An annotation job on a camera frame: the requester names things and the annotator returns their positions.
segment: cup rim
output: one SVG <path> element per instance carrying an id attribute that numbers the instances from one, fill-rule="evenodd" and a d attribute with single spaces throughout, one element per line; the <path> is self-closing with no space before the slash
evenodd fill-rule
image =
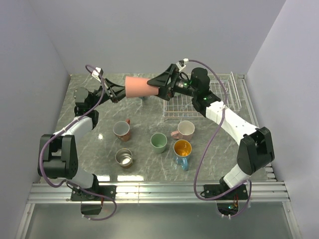
<path id="1" fill-rule="evenodd" d="M 161 135 L 163 135 L 163 136 L 165 137 L 166 142 L 165 142 L 165 145 L 164 145 L 164 146 L 162 146 L 162 147 L 156 147 L 154 144 L 152 144 L 152 138 L 153 138 L 153 136 L 154 136 L 155 134 L 161 134 Z M 167 137 L 166 137 L 166 135 L 163 134 L 163 133 L 154 133 L 154 134 L 151 136 L 150 143 L 151 143 L 151 145 L 152 145 L 154 148 L 163 148 L 163 147 L 165 147 L 165 146 L 167 145 Z"/>
<path id="2" fill-rule="evenodd" d="M 175 151 L 175 144 L 176 144 L 178 141 L 182 141 L 182 140 L 188 142 L 189 145 L 190 145 L 190 153 L 189 153 L 189 155 L 187 155 L 187 156 L 181 156 L 181 155 L 179 155 L 178 153 L 176 153 L 176 151 Z M 179 139 L 179 140 L 177 140 L 177 141 L 174 143 L 173 150 L 174 150 L 174 153 L 177 154 L 179 157 L 188 157 L 188 156 L 190 156 L 191 152 L 193 151 L 193 147 L 191 146 L 191 143 L 190 143 L 189 141 L 187 141 L 186 139 Z"/>
<path id="3" fill-rule="evenodd" d="M 178 128 L 179 128 L 179 125 L 180 125 L 181 123 L 183 123 L 183 122 L 190 122 L 190 121 L 189 121 L 189 120 L 183 120 L 183 121 L 179 122 L 179 124 L 178 124 L 178 126 L 177 126 L 177 131 L 178 131 L 179 133 L 181 133 L 182 135 L 185 135 L 185 136 L 189 136 L 189 135 L 193 134 L 193 133 L 195 132 L 195 125 L 194 125 L 192 122 L 190 122 L 190 123 L 192 124 L 192 126 L 193 126 L 193 131 L 192 131 L 192 133 L 184 134 L 184 133 L 180 132 L 180 130 L 179 130 Z"/>
<path id="4" fill-rule="evenodd" d="M 130 154 L 131 154 L 131 160 L 130 160 L 128 163 L 120 163 L 120 162 L 117 160 L 117 158 L 116 158 L 116 155 L 117 155 L 121 150 L 123 150 L 123 149 L 126 149 L 126 150 L 129 151 Z M 119 150 L 116 152 L 116 154 L 115 154 L 115 161 L 116 161 L 118 164 L 120 164 L 121 166 L 130 165 L 131 162 L 133 161 L 133 154 L 132 154 L 132 152 L 131 152 L 128 148 L 121 148 L 121 149 L 119 149 Z"/>
<path id="5" fill-rule="evenodd" d="M 124 134 L 118 134 L 118 133 L 115 133 L 115 131 L 114 131 L 114 127 L 115 127 L 115 125 L 117 125 L 118 123 L 121 123 L 121 122 L 124 122 L 124 123 L 126 123 L 126 124 L 129 126 L 128 131 L 127 131 L 126 133 L 124 133 Z M 124 136 L 124 135 L 125 135 L 125 134 L 127 134 L 128 132 L 130 132 L 130 124 L 129 124 L 129 123 L 127 123 L 126 121 L 117 121 L 117 122 L 114 124 L 114 126 L 113 126 L 113 133 L 114 133 L 115 135 L 118 135 L 118 136 Z"/>

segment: wall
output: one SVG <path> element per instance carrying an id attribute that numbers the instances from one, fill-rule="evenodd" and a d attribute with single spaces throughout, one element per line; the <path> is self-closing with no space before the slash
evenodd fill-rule
<path id="1" fill-rule="evenodd" d="M 305 239 L 318 238 L 319 2 L 287 0 L 248 71 L 260 125 L 272 132 Z"/>
<path id="2" fill-rule="evenodd" d="M 14 238 L 42 134 L 54 130 L 69 75 L 26 0 L 0 7 L 0 232 Z"/>
<path id="3" fill-rule="evenodd" d="M 247 73 L 285 0 L 29 0 L 70 73 L 160 73 L 201 60 Z"/>

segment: wire basket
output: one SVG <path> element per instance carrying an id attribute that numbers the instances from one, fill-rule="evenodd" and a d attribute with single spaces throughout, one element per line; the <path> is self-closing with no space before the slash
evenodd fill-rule
<path id="1" fill-rule="evenodd" d="M 213 74 L 208 74 L 211 78 L 210 80 L 210 90 L 218 96 L 221 100 L 224 100 L 224 92 Z M 237 86 L 235 83 L 235 78 L 233 73 L 230 74 L 217 74 L 222 83 L 226 88 L 226 93 L 228 97 L 227 107 L 234 112 L 238 112 L 241 109 L 241 103 L 237 91 Z M 163 116 L 164 118 L 174 119 L 174 118 L 200 118 L 203 117 L 198 113 L 191 102 L 190 96 L 177 95 L 170 101 L 163 101 Z"/>

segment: blue mug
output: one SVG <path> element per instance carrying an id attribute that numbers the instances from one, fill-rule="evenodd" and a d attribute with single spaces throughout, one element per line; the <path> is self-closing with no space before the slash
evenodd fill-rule
<path id="1" fill-rule="evenodd" d="M 188 160 L 191 153 L 191 145 L 185 139 L 180 139 L 174 144 L 174 161 L 181 165 L 184 171 L 189 169 Z"/>

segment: red mug handle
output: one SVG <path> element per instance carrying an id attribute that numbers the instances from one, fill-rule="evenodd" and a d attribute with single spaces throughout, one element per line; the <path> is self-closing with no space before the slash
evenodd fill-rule
<path id="1" fill-rule="evenodd" d="M 172 132 L 170 135 L 171 135 L 173 138 L 178 139 L 178 134 L 179 134 L 179 132 L 178 132 L 178 130 L 177 130 L 177 131 Z"/>

